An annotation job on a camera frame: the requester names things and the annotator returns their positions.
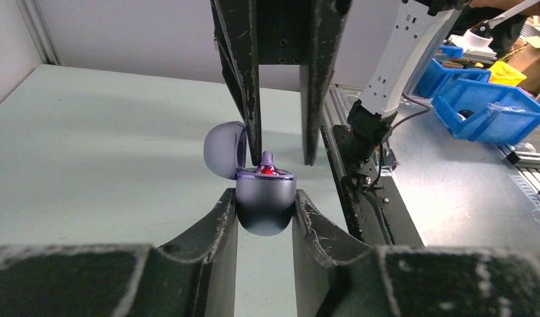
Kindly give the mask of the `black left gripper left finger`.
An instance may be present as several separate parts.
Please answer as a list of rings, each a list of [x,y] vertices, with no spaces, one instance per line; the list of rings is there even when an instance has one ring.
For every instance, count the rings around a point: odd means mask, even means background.
[[[159,247],[0,246],[0,316],[233,316],[237,249],[232,188]]]

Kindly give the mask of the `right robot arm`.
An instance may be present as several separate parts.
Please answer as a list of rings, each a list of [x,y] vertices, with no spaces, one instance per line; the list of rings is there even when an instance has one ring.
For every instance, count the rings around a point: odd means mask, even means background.
[[[298,65],[304,162],[312,165],[325,96],[352,3],[350,1],[212,1],[222,76],[246,127],[252,163],[262,162],[260,65]],[[426,50],[467,1],[371,1],[387,25],[371,29],[386,41],[371,78],[349,114],[349,157],[368,160],[391,132],[399,99]]]

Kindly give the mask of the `purple earbud charging case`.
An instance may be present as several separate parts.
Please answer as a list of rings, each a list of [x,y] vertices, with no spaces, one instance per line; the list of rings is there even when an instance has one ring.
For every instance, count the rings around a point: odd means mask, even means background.
[[[236,214],[251,234],[275,236],[292,219],[296,176],[276,168],[278,176],[257,174],[246,166],[248,136],[242,122],[226,122],[212,128],[203,144],[207,168],[217,176],[236,182]]]

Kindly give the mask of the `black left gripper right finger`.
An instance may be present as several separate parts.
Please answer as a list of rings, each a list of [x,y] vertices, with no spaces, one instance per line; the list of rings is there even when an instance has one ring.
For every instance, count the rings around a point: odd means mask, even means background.
[[[299,316],[540,316],[540,262],[501,248],[369,246],[296,192]]]

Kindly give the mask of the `purple earbud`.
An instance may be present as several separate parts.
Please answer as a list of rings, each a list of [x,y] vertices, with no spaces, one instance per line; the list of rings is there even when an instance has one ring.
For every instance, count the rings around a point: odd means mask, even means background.
[[[271,151],[264,151],[262,153],[262,160],[259,166],[256,168],[257,174],[278,176],[279,171],[273,163],[273,153]]]

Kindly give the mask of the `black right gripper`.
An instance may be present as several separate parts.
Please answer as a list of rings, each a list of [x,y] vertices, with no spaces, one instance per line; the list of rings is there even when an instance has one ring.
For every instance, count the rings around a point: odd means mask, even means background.
[[[247,127],[254,165],[262,156],[259,65],[300,65],[304,164],[315,164],[321,112],[352,3],[210,2],[222,76]]]

